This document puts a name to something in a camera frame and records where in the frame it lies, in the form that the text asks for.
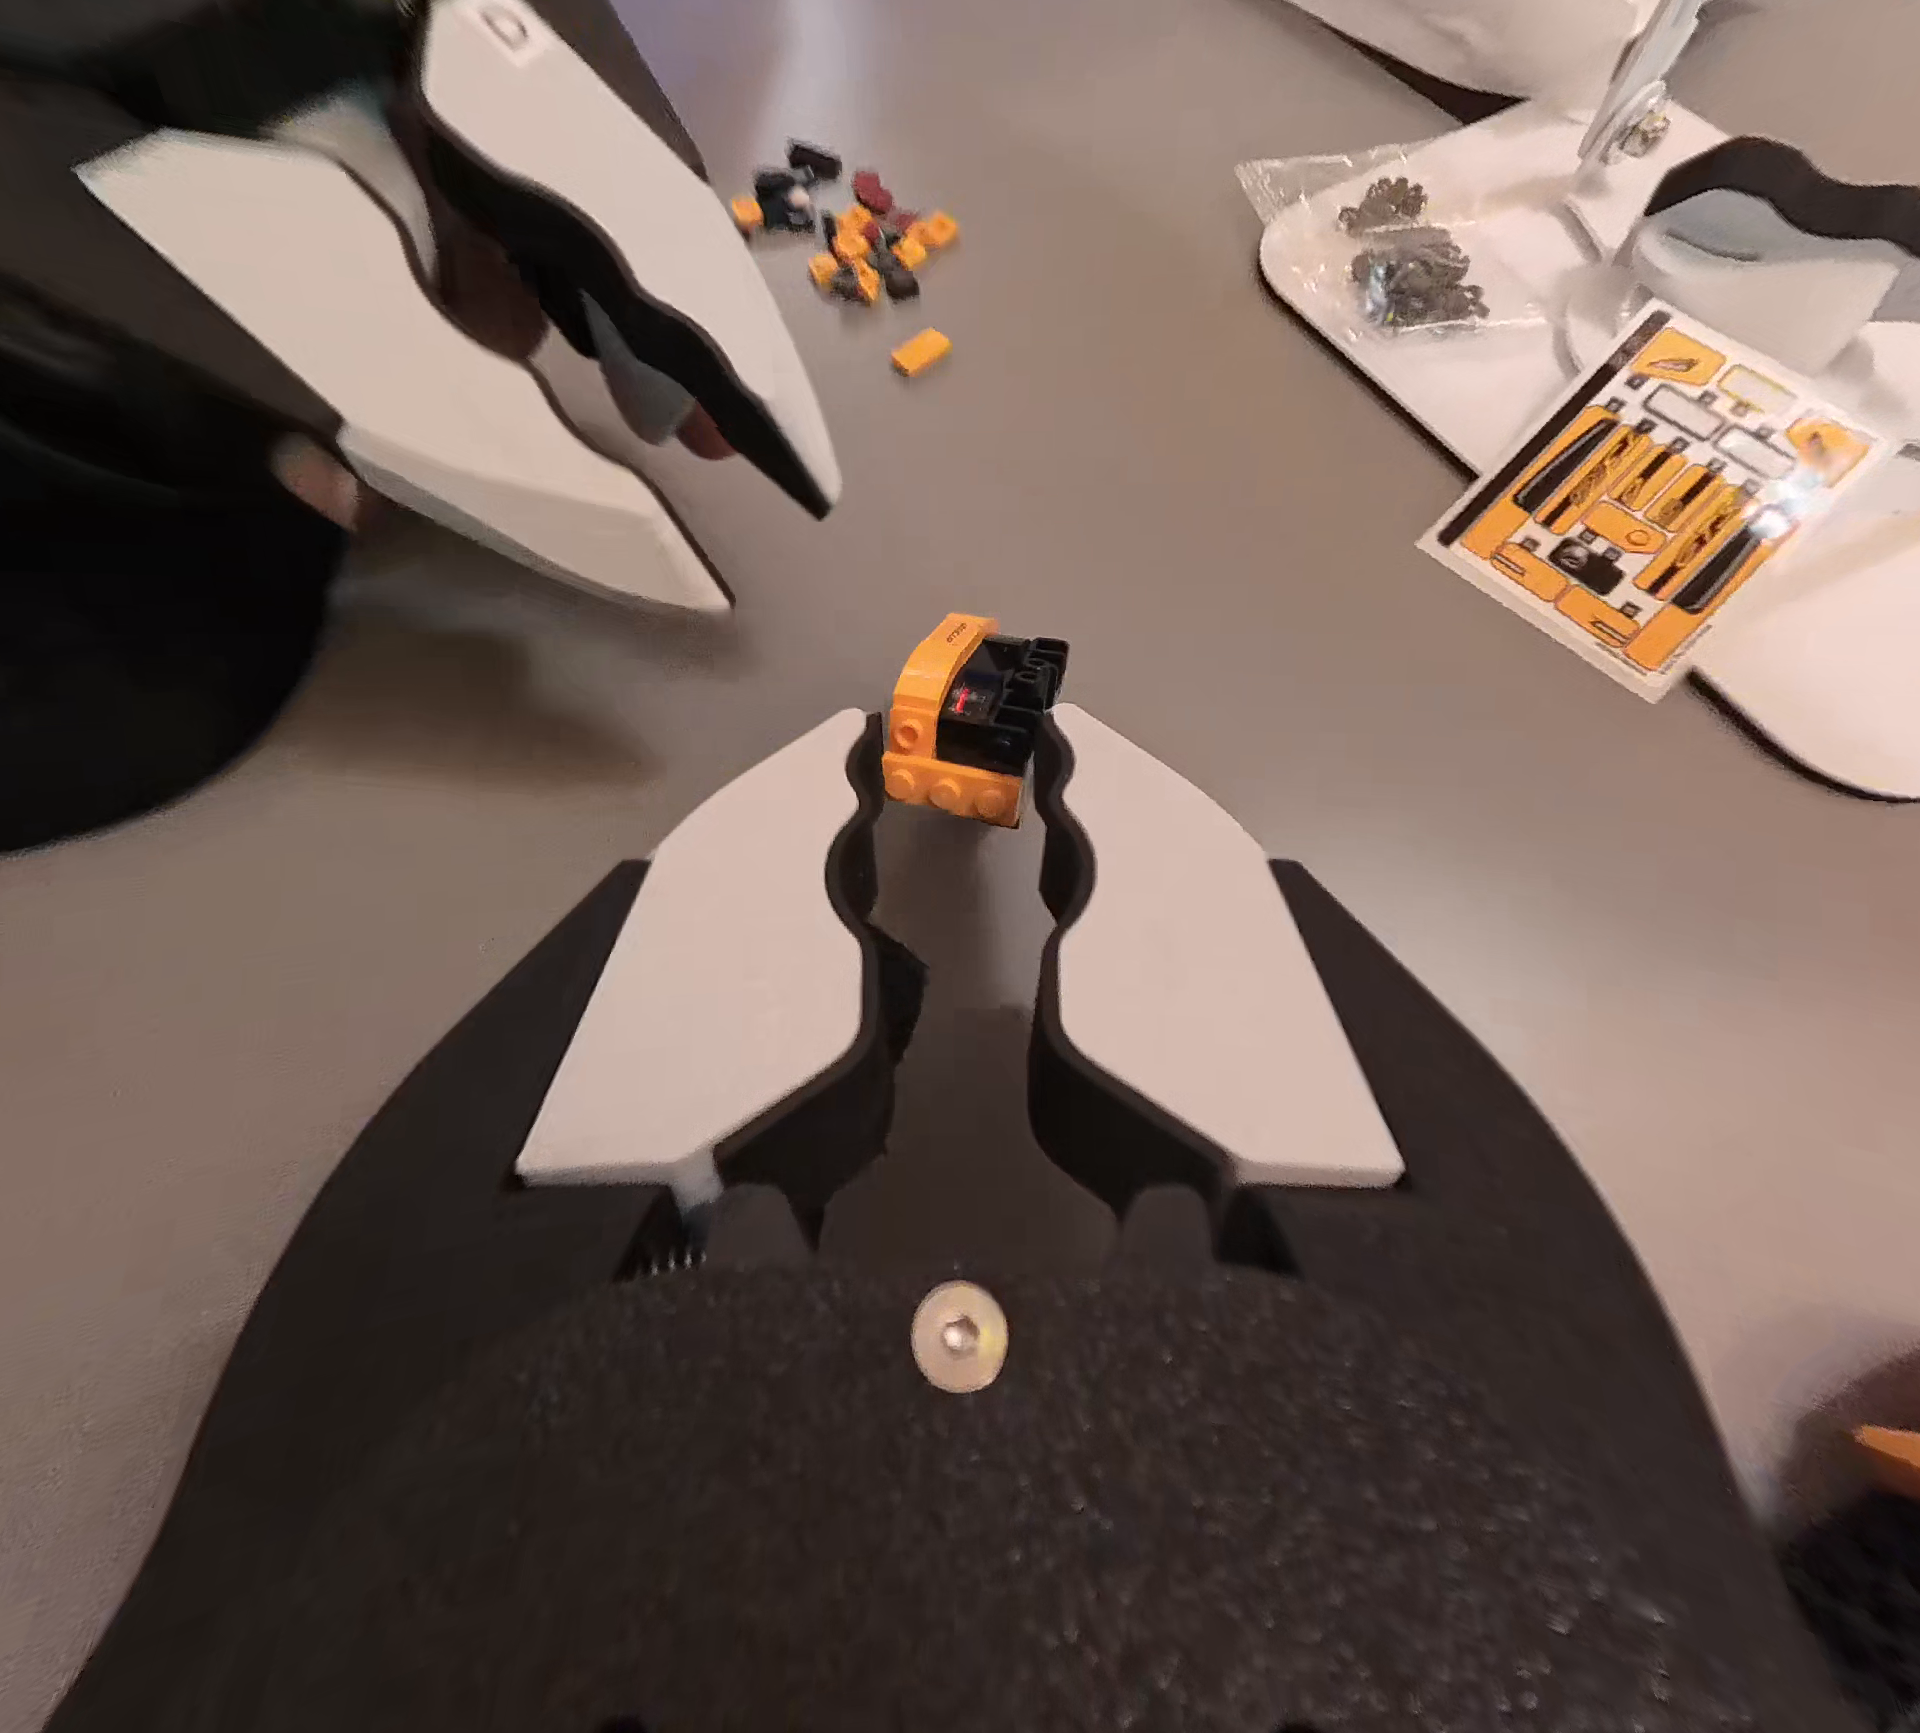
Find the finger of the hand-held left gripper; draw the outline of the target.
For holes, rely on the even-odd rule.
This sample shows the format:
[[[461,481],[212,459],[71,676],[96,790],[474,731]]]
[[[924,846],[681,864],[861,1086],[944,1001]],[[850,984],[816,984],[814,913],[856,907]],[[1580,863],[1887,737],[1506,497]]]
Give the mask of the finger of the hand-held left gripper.
[[[78,179],[324,402],[340,459],[368,487],[604,599],[732,611],[660,495],[590,448],[532,372],[444,314],[403,222],[335,159],[163,131]]]
[[[444,198],[828,518],[832,434],[729,205],[528,0],[427,0],[417,33],[412,96]]]

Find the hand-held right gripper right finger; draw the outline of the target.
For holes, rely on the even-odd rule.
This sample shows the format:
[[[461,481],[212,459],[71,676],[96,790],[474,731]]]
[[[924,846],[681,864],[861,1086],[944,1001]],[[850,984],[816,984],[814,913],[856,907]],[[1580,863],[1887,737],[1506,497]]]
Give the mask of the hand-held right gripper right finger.
[[[1028,1121],[1115,1221],[1144,1193],[1388,1193],[1404,1151],[1257,838],[1085,706],[1044,721],[1052,914]]]

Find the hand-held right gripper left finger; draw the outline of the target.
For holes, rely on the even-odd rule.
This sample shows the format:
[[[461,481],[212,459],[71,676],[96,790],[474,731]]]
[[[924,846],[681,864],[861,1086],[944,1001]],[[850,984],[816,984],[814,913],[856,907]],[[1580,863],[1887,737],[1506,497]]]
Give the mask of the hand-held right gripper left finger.
[[[766,1189],[818,1244],[887,1154],[928,989],[875,923],[879,750],[875,713],[832,713],[657,844],[519,1148],[523,1187],[654,1187],[691,1225]]]

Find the orange and black lego assembly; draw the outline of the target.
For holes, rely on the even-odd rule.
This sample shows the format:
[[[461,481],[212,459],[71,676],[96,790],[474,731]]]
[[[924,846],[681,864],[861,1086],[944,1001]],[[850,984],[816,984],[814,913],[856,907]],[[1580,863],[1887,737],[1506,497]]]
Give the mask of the orange and black lego assembly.
[[[1007,635],[992,617],[944,617],[892,690],[881,756],[887,797],[1016,828],[1068,663],[1064,638]]]

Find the pile of small lego pieces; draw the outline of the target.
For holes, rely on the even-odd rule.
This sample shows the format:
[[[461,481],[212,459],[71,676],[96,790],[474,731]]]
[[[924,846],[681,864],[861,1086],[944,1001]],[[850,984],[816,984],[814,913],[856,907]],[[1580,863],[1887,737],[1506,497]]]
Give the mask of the pile of small lego pieces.
[[[780,159],[756,168],[724,205],[745,241],[805,242],[811,285],[848,306],[918,300],[928,266],[962,236],[949,210],[913,205],[881,171],[852,167],[812,138],[790,138]]]

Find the person's left hand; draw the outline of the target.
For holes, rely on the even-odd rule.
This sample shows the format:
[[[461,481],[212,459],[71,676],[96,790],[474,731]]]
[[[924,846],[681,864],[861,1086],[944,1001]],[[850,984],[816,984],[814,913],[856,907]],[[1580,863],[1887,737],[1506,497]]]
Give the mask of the person's left hand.
[[[588,296],[543,294],[487,235],[439,238],[447,314],[483,346],[531,372],[564,425],[593,450],[638,470],[648,448],[679,440],[704,461],[732,444],[675,378],[638,358]]]

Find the orange sticker sheet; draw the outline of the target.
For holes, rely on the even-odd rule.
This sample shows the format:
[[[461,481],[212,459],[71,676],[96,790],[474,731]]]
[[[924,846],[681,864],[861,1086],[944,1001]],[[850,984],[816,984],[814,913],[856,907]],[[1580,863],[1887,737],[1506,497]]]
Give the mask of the orange sticker sheet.
[[[1655,704],[1897,448],[1811,376],[1647,298],[1421,550]]]

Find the plastic bag of grey parts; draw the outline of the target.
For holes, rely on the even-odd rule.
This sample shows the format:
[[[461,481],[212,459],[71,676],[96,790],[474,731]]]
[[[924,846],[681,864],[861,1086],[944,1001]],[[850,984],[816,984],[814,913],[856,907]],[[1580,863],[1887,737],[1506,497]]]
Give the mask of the plastic bag of grey parts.
[[[1339,344],[1549,321],[1494,214],[1418,146],[1243,161],[1235,179],[1261,222],[1266,289]]]

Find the loose grey wavy-edged plate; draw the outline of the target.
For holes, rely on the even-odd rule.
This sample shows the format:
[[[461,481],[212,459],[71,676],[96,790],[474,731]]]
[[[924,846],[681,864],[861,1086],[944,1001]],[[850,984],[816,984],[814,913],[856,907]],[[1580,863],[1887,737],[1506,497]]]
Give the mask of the loose grey wavy-edged plate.
[[[1795,145],[1732,137],[1662,177],[1615,260],[1648,294],[1814,376],[1865,328],[1916,324],[1919,187],[1843,181]]]

